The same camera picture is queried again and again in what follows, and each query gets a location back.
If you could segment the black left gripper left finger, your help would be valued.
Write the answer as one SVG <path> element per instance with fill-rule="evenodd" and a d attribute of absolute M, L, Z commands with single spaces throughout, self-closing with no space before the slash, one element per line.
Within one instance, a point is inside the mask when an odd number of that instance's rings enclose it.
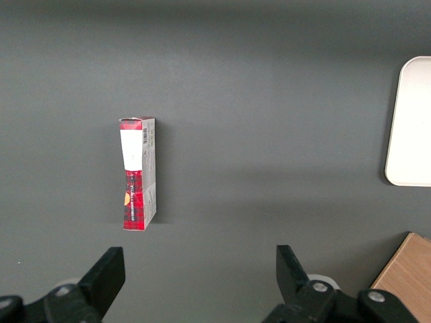
<path fill-rule="evenodd" d="M 2 322 L 101 322 L 125 283 L 122 247 L 109 248 L 77 282 L 64 283 L 37 301 L 1 297 Z"/>

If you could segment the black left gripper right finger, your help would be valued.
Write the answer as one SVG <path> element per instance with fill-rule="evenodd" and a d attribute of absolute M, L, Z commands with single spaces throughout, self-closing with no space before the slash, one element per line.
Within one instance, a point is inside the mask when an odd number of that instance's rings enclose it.
<path fill-rule="evenodd" d="M 279 322 L 417 322 L 392 293 L 365 289 L 350 297 L 330 283 L 310 279 L 289 245 L 276 248 L 276 279 L 284 302 L 263 320 Z"/>

